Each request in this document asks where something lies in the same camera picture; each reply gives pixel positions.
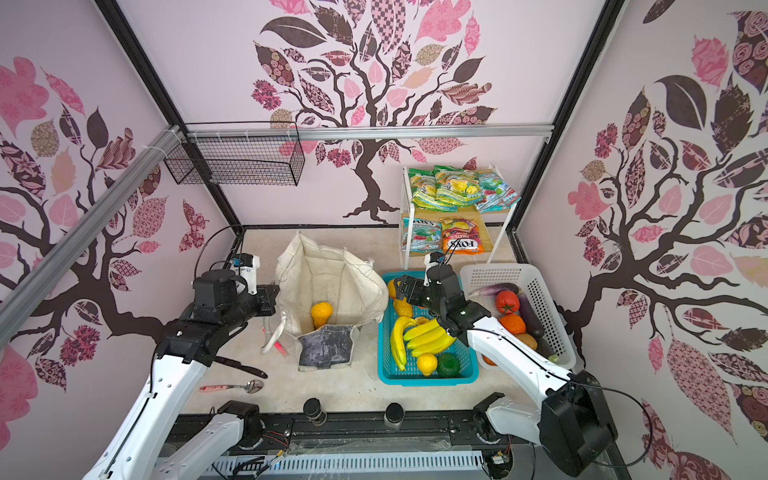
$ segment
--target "metal spoon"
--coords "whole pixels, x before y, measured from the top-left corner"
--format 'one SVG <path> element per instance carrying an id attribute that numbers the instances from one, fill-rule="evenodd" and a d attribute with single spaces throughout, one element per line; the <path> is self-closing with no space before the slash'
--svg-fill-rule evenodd
<path id="1" fill-rule="evenodd" d="M 249 380 L 245 385 L 205 385 L 200 387 L 201 392 L 216 392 L 218 390 L 243 389 L 248 393 L 256 393 L 264 388 L 261 380 Z"/>

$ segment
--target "cable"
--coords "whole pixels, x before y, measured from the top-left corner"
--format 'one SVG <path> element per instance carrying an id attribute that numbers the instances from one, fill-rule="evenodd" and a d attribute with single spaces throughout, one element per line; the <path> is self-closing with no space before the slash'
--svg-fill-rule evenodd
<path id="1" fill-rule="evenodd" d="M 631 467 L 632 465 L 635 465 L 635 464 L 641 462 L 643 460 L 643 458 L 645 458 L 646 455 L 648 455 L 648 452 L 650 451 L 650 446 L 651 446 L 651 444 L 653 442 L 653 438 L 654 438 L 654 424 L 650 420 L 650 415 L 648 414 L 648 411 L 645 409 L 645 407 L 643 407 L 643 404 L 640 403 L 632 395 L 630 395 L 629 393 L 626 393 L 626 392 L 622 392 L 621 390 L 610 389 L 610 388 L 605 387 L 605 386 L 590 385 L 588 383 L 575 382 L 574 380 L 571 380 L 571 379 L 564 379 L 563 377 L 557 376 L 554 373 L 552 373 L 549 370 L 547 370 L 545 367 L 539 365 L 538 362 L 536 362 L 534 359 L 532 359 L 523 349 L 520 349 L 517 345 L 515 345 L 506 336 L 503 336 L 503 335 L 501 335 L 499 333 L 492 332 L 491 330 L 485 330 L 485 329 L 475 329 L 475 328 L 473 328 L 473 329 L 469 329 L 469 330 L 475 330 L 475 331 L 478 331 L 478 332 L 491 333 L 492 335 L 496 335 L 497 337 L 506 340 L 510 345 L 512 345 L 516 349 L 518 349 L 520 351 L 520 353 L 522 353 L 523 355 L 528 357 L 528 359 L 531 360 L 536 366 L 538 366 L 538 368 L 544 370 L 548 375 L 551 375 L 551 376 L 555 377 L 558 380 L 562 380 L 563 382 L 570 383 L 570 384 L 573 384 L 573 385 L 583 386 L 583 387 L 588 388 L 588 389 L 598 389 L 598 390 L 604 390 L 604 391 L 607 391 L 607 392 L 620 393 L 621 395 L 623 395 L 623 396 L 629 398 L 630 400 L 632 400 L 633 402 L 637 403 L 637 406 L 640 407 L 640 409 L 643 411 L 643 414 L 645 415 L 645 418 L 648 420 L 648 428 L 649 428 L 649 434 L 650 434 L 648 436 L 648 445 L 646 445 L 645 450 L 643 451 L 643 454 L 640 455 L 639 457 L 637 457 L 637 459 L 635 459 L 634 461 L 626 463 L 624 465 L 610 465 L 608 463 L 598 462 L 597 460 L 593 460 L 592 463 L 594 463 L 596 465 L 599 465 L 601 467 L 606 467 L 606 468 L 626 468 L 626 467 Z"/>

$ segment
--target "wire mesh basket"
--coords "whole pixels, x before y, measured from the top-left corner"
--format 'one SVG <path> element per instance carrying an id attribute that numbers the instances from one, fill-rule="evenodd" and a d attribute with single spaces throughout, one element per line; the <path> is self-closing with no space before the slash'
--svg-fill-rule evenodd
<path id="1" fill-rule="evenodd" d="M 304 153 L 296 123 L 249 123 L 277 130 L 190 132 L 165 159 L 176 183 L 298 185 Z"/>

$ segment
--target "knife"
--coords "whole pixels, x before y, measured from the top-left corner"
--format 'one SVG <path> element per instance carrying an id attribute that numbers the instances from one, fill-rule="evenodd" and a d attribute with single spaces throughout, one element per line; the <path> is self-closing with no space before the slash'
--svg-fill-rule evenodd
<path id="1" fill-rule="evenodd" d="M 231 366 L 234 369 L 242 370 L 243 372 L 250 373 L 251 375 L 255 375 L 263 379 L 268 378 L 268 375 L 264 373 L 264 371 L 259 370 L 256 367 L 243 365 L 237 360 L 228 359 L 227 357 L 223 357 L 223 356 L 216 356 L 216 358 L 214 358 L 214 361 L 222 365 Z"/>

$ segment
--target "white plastic basket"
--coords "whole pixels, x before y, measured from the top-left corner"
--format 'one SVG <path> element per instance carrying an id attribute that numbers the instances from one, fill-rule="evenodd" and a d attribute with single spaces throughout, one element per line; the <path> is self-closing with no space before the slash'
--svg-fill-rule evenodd
<path id="1" fill-rule="evenodd" d="M 459 276 L 465 295 L 496 283 L 514 283 L 517 285 L 528 296 L 533 310 L 541 321 L 545 330 L 544 338 L 552 351 L 560 357 L 558 365 L 564 369 L 572 369 L 576 365 L 576 352 L 574 352 L 571 341 L 565 333 L 565 326 L 554 307 L 552 296 L 549 294 L 538 268 L 526 263 L 485 263 L 464 266 Z M 493 297 L 480 297 L 473 300 L 496 314 Z M 485 363 L 480 355 L 478 355 L 478 363 L 487 369 L 498 369 L 498 367 Z"/>

